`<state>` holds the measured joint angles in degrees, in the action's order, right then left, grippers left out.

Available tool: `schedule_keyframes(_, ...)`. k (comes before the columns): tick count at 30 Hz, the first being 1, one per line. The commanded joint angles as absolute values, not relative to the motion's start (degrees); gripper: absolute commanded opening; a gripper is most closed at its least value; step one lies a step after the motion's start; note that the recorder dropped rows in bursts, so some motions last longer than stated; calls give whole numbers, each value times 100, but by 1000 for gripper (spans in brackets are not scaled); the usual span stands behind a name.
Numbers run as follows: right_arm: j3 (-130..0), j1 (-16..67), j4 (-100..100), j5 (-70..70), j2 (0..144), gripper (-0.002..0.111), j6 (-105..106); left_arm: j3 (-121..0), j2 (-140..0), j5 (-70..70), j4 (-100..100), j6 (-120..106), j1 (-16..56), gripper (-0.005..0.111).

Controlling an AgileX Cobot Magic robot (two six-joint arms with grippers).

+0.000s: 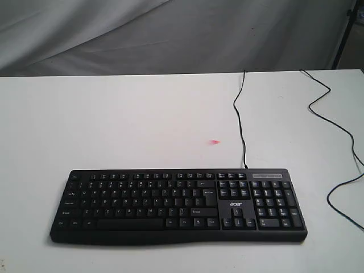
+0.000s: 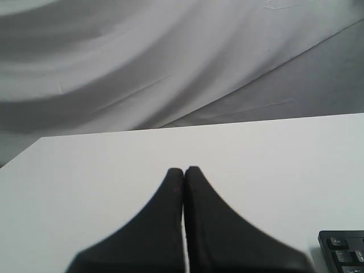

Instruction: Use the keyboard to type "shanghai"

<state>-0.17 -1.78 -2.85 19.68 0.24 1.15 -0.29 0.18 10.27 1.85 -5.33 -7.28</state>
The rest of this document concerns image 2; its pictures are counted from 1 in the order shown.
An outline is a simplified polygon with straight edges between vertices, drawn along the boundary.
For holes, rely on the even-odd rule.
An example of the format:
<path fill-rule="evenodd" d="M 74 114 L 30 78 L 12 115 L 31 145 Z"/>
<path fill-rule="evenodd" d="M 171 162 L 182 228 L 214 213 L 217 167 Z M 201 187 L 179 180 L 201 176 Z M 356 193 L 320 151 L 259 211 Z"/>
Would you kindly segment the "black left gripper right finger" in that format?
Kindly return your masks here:
<path fill-rule="evenodd" d="M 199 167 L 184 175 L 184 223 L 191 272 L 314 272 L 304 253 L 228 206 Z"/>

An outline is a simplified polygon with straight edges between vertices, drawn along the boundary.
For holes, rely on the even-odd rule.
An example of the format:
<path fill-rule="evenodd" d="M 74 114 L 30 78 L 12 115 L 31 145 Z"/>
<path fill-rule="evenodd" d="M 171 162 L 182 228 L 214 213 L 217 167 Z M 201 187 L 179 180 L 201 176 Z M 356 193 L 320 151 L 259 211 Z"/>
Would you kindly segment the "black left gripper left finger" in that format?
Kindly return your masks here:
<path fill-rule="evenodd" d="M 170 168 L 125 226 L 79 252 L 68 272 L 184 272 L 181 227 L 184 173 Z"/>

